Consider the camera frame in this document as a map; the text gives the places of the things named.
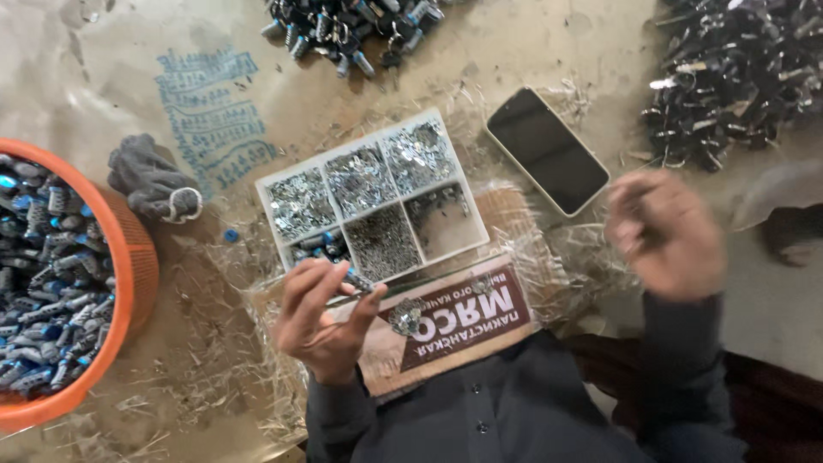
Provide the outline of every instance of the smartphone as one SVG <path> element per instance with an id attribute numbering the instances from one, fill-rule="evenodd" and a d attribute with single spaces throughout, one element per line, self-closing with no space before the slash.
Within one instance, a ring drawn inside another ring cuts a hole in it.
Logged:
<path id="1" fill-rule="evenodd" d="M 566 217 L 577 215 L 608 185 L 606 167 L 529 87 L 489 118 L 486 131 Z"/>

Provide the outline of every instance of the shirt sleeve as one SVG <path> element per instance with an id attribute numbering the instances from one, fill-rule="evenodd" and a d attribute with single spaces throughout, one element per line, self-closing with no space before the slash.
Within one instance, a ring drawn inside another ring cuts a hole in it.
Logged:
<path id="1" fill-rule="evenodd" d="M 310 375 L 306 428 L 307 461 L 349 461 L 357 441 L 376 420 L 374 401 L 357 378 L 345 386 L 324 386 Z"/>
<path id="2" fill-rule="evenodd" d="M 639 439 L 656 461 L 742 461 L 723 383 L 720 295 L 672 303 L 644 294 Z"/>

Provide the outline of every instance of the man's right hand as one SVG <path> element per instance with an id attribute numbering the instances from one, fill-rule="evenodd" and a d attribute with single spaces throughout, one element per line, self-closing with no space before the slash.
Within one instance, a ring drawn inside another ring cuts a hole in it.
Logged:
<path id="1" fill-rule="evenodd" d="M 624 175 L 609 194 L 606 233 L 652 294 L 696 302 L 719 292 L 722 232 L 697 194 L 666 171 Z M 658 239 L 651 242 L 648 231 Z"/>
<path id="2" fill-rule="evenodd" d="M 382 283 L 375 284 L 374 291 L 357 302 L 348 321 L 335 323 L 326 312 L 326 303 L 335 294 L 354 292 L 342 282 L 348 269 L 345 260 L 340 264 L 326 259 L 300 262 L 286 275 L 281 312 L 272 327 L 278 349 L 302 360 L 317 382 L 328 386 L 354 380 L 366 331 L 388 290 Z"/>

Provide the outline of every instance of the brown label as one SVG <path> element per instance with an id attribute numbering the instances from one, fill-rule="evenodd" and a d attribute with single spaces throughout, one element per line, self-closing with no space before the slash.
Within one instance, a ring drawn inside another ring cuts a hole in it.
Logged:
<path id="1" fill-rule="evenodd" d="M 472 285 L 488 283 L 491 289 L 475 294 Z M 403 352 L 401 372 L 419 367 L 529 322 L 514 271 L 510 265 L 464 280 L 421 297 L 425 309 L 421 327 L 409 336 Z M 379 316 L 388 321 L 391 310 Z"/>

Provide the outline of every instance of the white phone case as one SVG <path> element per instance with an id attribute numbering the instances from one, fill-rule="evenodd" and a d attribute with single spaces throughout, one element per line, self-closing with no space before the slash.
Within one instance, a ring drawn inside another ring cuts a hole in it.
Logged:
<path id="1" fill-rule="evenodd" d="M 525 167 L 523 167 L 523 165 L 522 165 L 522 164 L 520 164 L 520 162 L 517 160 L 517 158 L 515 158 L 514 156 L 512 156 L 512 153 L 510 153 L 510 152 L 509 152 L 509 150 L 508 150 L 508 149 L 506 149 L 506 147 L 505 147 L 505 146 L 503 146 L 503 143 L 501 143 L 501 142 L 500 142 L 500 140 L 498 140 L 498 139 L 497 139 L 497 137 L 495 137 L 495 135 L 491 132 L 491 130 L 489 130 L 489 123 L 488 123 L 488 121 L 486 121 L 486 125 L 484 126 L 484 129 L 486 130 L 486 133 L 488 133 L 488 134 L 489 134 L 489 136 L 491 137 L 491 139 L 492 139 L 492 140 L 494 140 L 494 141 L 495 141 L 495 143 L 497 143 L 497 146 L 499 146 L 499 147 L 500 147 L 500 149 L 501 149 L 501 150 L 503 150 L 503 152 L 504 152 L 504 153 L 506 153 L 506 155 L 509 157 L 509 159 L 511 159 L 511 160 L 512 160 L 512 162 L 513 162 L 513 163 L 514 163 L 514 164 L 515 164 L 515 165 L 516 165 L 516 166 L 517 166 L 517 167 L 518 167 L 518 168 L 522 171 L 522 173 L 524 173 L 524 174 L 525 174 L 525 175 L 526 175 L 526 176 L 527 176 L 527 177 L 528 177 L 528 178 L 532 181 L 532 183 L 534 184 L 534 186 L 536 186 L 536 187 L 537 187 L 537 189 L 538 189 L 538 190 L 540 190 L 540 192 L 543 194 L 543 196 L 545 196 L 545 197 L 546 197 L 546 199 L 548 199 L 548 200 L 549 200 L 549 202 L 550 202 L 552 205 L 554 205 L 554 207 L 557 209 L 557 211 L 558 211 L 558 212 L 560 212 L 561 214 L 563 214 L 565 217 L 574 217 L 574 216 L 576 216 L 577 214 L 579 214 L 579 213 L 580 213 L 580 211 L 582 211 L 583 209 L 585 209 L 585 208 L 586 208 L 586 206 L 588 206 L 588 205 L 589 205 L 589 204 L 590 204 L 590 203 L 591 203 L 591 202 L 592 202 L 592 201 L 593 201 L 593 200 L 597 197 L 597 195 L 598 195 L 598 194 L 600 194 L 603 190 L 605 190 L 605 189 L 606 189 L 606 187 L 609 185 L 609 182 L 611 181 L 611 173 L 609 173 L 608 169 L 607 169 L 607 168 L 603 165 L 603 163 L 602 163 L 602 162 L 600 162 L 600 160 L 599 160 L 599 159 L 597 159 L 597 157 L 596 157 L 596 156 L 594 156 L 594 152 L 593 152 L 592 150 L 588 149 L 588 147 L 586 146 L 586 143 L 583 143 L 583 140 L 581 140 L 581 139 L 580 139 L 580 137 L 578 137 L 578 136 L 577 136 L 577 134 L 576 134 L 576 133 L 575 133 L 572 129 L 570 129 L 570 128 L 569 128 L 569 126 L 566 124 L 566 122 L 565 122 L 565 121 L 564 121 L 564 120 L 563 120 L 563 119 L 562 119 L 562 118 L 561 118 L 561 117 L 557 114 L 557 112 L 556 112 L 556 111 L 554 111 L 554 110 L 551 108 L 551 106 L 549 106 L 549 104 L 548 104 L 548 103 L 546 103 L 546 101 L 545 101 L 545 100 L 543 100 L 543 98 L 542 98 L 542 97 L 540 97 L 540 95 L 538 95 L 538 94 L 537 94 L 537 92 L 536 92 L 536 91 L 532 90 L 532 88 L 531 88 L 531 87 L 523 87 L 523 88 L 522 88 L 522 89 L 520 89 L 520 90 L 528 90 L 528 91 L 530 91 L 531 93 L 533 93 L 533 94 L 534 94 L 534 95 L 535 95 L 535 96 L 536 96 L 536 97 L 537 97 L 537 98 L 538 98 L 538 99 L 539 99 L 539 100 L 540 100 L 540 101 L 541 101 L 544 105 L 546 105 L 546 108 L 548 108 L 548 109 L 549 109 L 549 111 L 551 111 L 551 112 L 552 112 L 555 116 L 557 116 L 557 119 L 560 121 L 560 123 L 561 123 L 561 124 L 563 124 L 563 127 L 565 127 L 565 128 L 566 128 L 566 130 L 568 130 L 568 131 L 569 131 L 569 133 L 571 133 L 571 134 L 572 134 L 572 136 L 574 137 L 574 139 L 576 139 L 576 140 L 578 141 L 578 143 L 580 143 L 580 146 L 582 146 L 583 148 L 585 148 L 585 150 L 588 152 L 588 154 L 592 155 L 592 158 L 594 159 L 594 161 L 595 161 L 595 162 L 596 162 L 596 163 L 597 163 L 600 167 L 602 167 L 602 169 L 606 172 L 606 177 L 607 177 L 607 178 L 606 178 L 606 182 L 603 184 L 603 186 L 602 186 L 602 187 L 600 187 L 600 189 L 598 189 L 598 190 L 597 190 L 597 192 L 595 192 L 595 194 L 592 194 L 592 197 L 591 197 L 591 198 L 589 198 L 589 199 L 587 199 L 587 200 L 586 200 L 586 202 L 585 202 L 585 203 L 583 203 L 583 205 L 582 205 L 582 206 L 580 206 L 580 208 L 578 208 L 576 211 L 574 211 L 573 213 L 566 213 L 566 212 L 564 212 L 564 211 L 563 211 L 563 209 L 561 209 L 561 208 L 560 208 L 560 206 L 558 206 L 558 205 L 557 205 L 557 203 L 555 202 L 555 200 L 554 200 L 554 199 L 553 199 L 553 198 L 552 198 L 552 197 L 551 197 L 551 196 L 550 196 L 550 195 L 549 195 L 549 194 L 548 194 L 548 193 L 547 193 L 547 192 L 543 189 L 543 187 L 541 187 L 541 186 L 540 186 L 540 184 L 539 184 L 539 183 L 537 183 L 537 180 L 534 180 L 534 177 L 532 177 L 532 175 L 528 173 L 528 171 L 526 170 L 526 168 L 525 168 Z"/>

